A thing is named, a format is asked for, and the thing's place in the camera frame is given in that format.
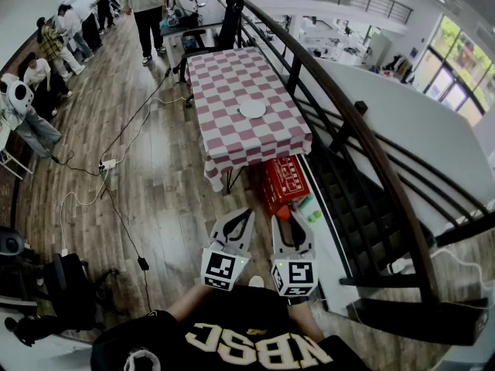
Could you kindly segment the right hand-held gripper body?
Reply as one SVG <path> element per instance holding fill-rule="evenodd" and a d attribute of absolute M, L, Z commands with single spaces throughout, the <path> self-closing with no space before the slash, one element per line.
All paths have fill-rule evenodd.
<path fill-rule="evenodd" d="M 319 280 L 315 251 L 287 253 L 278 248 L 271 257 L 271 276 L 280 296 L 309 296 Z"/>

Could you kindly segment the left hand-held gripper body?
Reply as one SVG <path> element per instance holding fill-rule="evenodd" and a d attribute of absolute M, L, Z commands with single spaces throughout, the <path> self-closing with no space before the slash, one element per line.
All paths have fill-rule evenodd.
<path fill-rule="evenodd" d="M 250 261 L 250 254 L 243 254 L 218 242 L 203 249 L 200 281 L 209 288 L 232 291 L 243 269 Z"/>

